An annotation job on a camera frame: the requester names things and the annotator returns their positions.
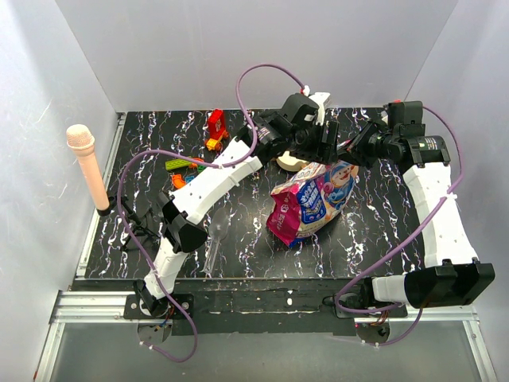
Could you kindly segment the pink pet food bag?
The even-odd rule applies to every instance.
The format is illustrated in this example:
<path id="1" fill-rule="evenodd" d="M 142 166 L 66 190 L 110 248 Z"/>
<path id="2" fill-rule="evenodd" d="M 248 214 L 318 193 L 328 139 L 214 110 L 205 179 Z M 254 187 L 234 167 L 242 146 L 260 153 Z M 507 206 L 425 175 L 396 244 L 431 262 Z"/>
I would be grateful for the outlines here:
<path id="1" fill-rule="evenodd" d="M 266 226 L 292 247 L 331 222 L 348 203 L 359 167 L 345 161 L 331 165 L 309 162 L 270 192 L 274 208 Z"/>

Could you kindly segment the clear plastic scoop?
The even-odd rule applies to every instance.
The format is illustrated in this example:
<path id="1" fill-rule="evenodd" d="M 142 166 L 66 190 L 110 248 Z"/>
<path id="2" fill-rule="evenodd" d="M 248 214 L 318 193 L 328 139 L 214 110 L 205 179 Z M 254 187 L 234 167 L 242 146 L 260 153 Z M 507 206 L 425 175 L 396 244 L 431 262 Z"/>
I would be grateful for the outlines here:
<path id="1" fill-rule="evenodd" d="M 212 221 L 208 228 L 208 235 L 211 239 L 206 259 L 204 263 L 203 272 L 206 275 L 211 275 L 216 263 L 216 257 L 220 248 L 220 243 L 227 236 L 227 231 L 230 226 L 230 214 L 226 208 L 220 208 L 212 217 Z"/>

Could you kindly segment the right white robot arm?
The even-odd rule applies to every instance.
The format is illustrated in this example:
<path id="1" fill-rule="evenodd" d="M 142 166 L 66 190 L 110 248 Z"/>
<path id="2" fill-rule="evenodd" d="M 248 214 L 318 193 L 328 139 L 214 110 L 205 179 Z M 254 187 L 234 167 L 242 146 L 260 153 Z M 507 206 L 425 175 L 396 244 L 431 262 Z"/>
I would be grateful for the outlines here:
<path id="1" fill-rule="evenodd" d="M 350 314 L 378 316 L 410 305 L 415 309 L 468 306 L 493 282 L 494 267 L 481 263 L 461 222 L 445 140 L 428 135 L 420 101 L 387 104 L 386 119 L 373 119 L 342 145 L 340 159 L 370 167 L 391 160 L 410 191 L 420 224 L 397 247 L 351 279 L 334 297 L 336 308 Z M 405 275 L 371 277 L 417 236 L 424 243 L 424 267 Z"/>

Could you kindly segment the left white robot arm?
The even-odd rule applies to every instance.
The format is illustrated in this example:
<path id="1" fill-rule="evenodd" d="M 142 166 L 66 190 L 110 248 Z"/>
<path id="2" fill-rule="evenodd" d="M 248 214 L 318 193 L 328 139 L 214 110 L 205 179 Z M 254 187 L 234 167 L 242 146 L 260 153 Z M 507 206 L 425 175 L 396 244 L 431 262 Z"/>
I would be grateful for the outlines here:
<path id="1" fill-rule="evenodd" d="M 200 223 L 224 194 L 285 152 L 322 164 L 336 159 L 338 128 L 324 122 L 329 98 L 327 92 L 295 93 L 281 108 L 258 113 L 253 118 L 256 132 L 242 127 L 212 166 L 190 184 L 160 196 L 164 226 L 155 268 L 134 288 L 150 317 L 161 318 L 168 312 L 164 293 L 172 292 L 187 255 L 207 240 Z"/>

